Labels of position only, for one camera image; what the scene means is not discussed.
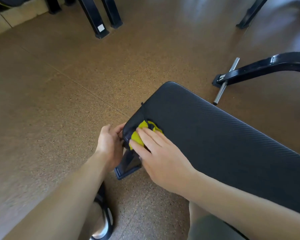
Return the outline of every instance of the grout line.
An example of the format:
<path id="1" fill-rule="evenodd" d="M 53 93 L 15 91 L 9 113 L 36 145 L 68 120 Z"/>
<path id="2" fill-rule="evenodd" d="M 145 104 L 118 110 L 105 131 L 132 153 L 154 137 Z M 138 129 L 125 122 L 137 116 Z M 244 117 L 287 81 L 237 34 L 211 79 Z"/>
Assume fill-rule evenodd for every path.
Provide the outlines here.
<path id="1" fill-rule="evenodd" d="M 4 18 L 4 16 L 2 16 L 2 14 L 0 13 L 1 17 L 3 17 L 3 19 L 7 22 L 7 24 L 9 24 L 9 22 Z"/>
<path id="2" fill-rule="evenodd" d="M 140 201 L 140 203 L 137 205 L 136 210 L 134 211 L 134 213 L 133 213 L 132 216 L 131 216 L 131 219 L 130 219 L 129 222 L 127 223 L 126 227 L 122 230 L 122 232 L 121 232 L 121 234 L 120 234 L 120 237 L 119 237 L 119 240 L 121 239 L 121 237 L 122 237 L 122 235 L 124 234 L 125 230 L 127 229 L 128 225 L 130 224 L 130 222 L 131 222 L 132 219 L 134 218 L 134 216 L 135 216 L 137 210 L 140 208 L 140 204 L 141 204 L 142 202 L 144 202 L 144 201 L 147 199 L 147 197 L 149 196 L 152 185 L 153 185 L 153 182 L 151 182 L 150 187 L 149 187 L 149 190 L 148 190 L 148 193 L 147 193 L 146 196 L 144 197 L 144 200 L 143 200 L 143 201 Z"/>
<path id="3" fill-rule="evenodd" d="M 64 74 L 63 72 L 59 71 L 57 68 L 55 68 L 53 65 L 45 62 L 44 60 L 40 59 L 39 57 L 35 56 L 34 54 L 30 53 L 28 50 L 26 50 L 24 47 L 20 46 L 22 49 L 24 49 L 26 52 L 28 52 L 30 55 L 32 55 L 33 57 L 35 57 L 36 59 L 42 61 L 43 63 L 47 64 L 48 66 L 50 66 L 51 68 L 53 68 L 54 70 L 56 70 L 58 73 L 60 73 L 61 75 L 65 76 L 66 78 L 68 78 L 69 80 L 71 80 L 72 82 L 74 82 L 75 84 L 77 84 L 79 87 L 83 88 L 84 90 L 86 90 L 87 92 L 89 92 L 90 94 L 92 94 L 93 96 L 97 97 L 98 99 L 100 99 L 102 102 L 104 102 L 105 104 L 109 105 L 111 108 L 115 109 L 116 111 L 118 111 L 119 113 L 121 113 L 122 115 L 126 116 L 127 118 L 130 118 L 128 115 L 126 115 L 125 113 L 121 112 L 119 109 L 113 107 L 111 104 L 107 103 L 106 101 L 104 101 L 102 98 L 98 97 L 96 94 L 94 94 L 93 92 L 91 92 L 90 90 L 88 90 L 87 88 L 85 88 L 84 86 L 82 86 L 81 84 L 77 83 L 76 81 L 74 81 L 72 78 L 70 78 L 67 74 Z"/>

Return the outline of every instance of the person's left hand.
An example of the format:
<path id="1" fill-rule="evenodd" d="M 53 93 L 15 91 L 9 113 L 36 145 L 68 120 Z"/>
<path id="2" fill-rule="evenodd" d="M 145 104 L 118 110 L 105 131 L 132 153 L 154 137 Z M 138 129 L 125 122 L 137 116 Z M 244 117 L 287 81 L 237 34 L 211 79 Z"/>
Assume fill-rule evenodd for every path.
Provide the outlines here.
<path id="1" fill-rule="evenodd" d="M 96 147 L 96 154 L 100 153 L 108 163 L 108 171 L 112 171 L 119 165 L 124 152 L 122 129 L 125 123 L 118 125 L 111 129 L 111 125 L 102 127 L 98 145 Z"/>

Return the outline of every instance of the gray shorts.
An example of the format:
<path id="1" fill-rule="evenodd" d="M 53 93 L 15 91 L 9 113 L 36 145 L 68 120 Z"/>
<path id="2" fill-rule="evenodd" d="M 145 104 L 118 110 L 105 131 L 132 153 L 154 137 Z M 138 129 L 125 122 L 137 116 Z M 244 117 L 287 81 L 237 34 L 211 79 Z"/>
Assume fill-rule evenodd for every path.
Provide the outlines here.
<path id="1" fill-rule="evenodd" d="M 204 216 L 190 226 L 188 240 L 246 240 L 214 215 Z"/>

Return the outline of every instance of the yellow cloth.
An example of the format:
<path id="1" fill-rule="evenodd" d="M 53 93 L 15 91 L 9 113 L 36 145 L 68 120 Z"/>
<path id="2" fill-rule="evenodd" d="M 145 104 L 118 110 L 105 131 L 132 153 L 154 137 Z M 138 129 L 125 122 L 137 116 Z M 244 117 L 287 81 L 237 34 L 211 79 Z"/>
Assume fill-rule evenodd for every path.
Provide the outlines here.
<path id="1" fill-rule="evenodd" d="M 155 125 L 155 123 L 153 123 L 152 121 L 148 121 L 148 123 L 152 124 L 154 126 L 153 131 L 159 131 L 159 132 L 163 133 L 162 130 L 159 129 Z M 144 128 L 144 127 L 148 128 L 148 124 L 147 124 L 146 121 L 142 121 L 140 123 L 140 125 L 138 126 L 138 128 Z M 145 144 L 143 143 L 143 141 L 141 140 L 139 134 L 136 131 L 132 133 L 131 139 L 134 140 L 135 142 L 137 142 L 138 144 L 142 145 L 143 147 L 145 146 Z"/>

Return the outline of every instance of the carbon fiber texture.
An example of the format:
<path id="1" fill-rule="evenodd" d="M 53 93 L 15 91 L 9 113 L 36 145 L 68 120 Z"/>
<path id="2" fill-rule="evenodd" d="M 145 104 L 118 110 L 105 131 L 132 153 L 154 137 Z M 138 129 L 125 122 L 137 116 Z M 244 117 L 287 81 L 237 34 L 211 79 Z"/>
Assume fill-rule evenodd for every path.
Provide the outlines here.
<path id="1" fill-rule="evenodd" d="M 300 213 L 298 153 L 174 82 L 163 84 L 144 108 L 195 169 Z M 143 120 L 139 109 L 123 129 L 126 142 Z"/>

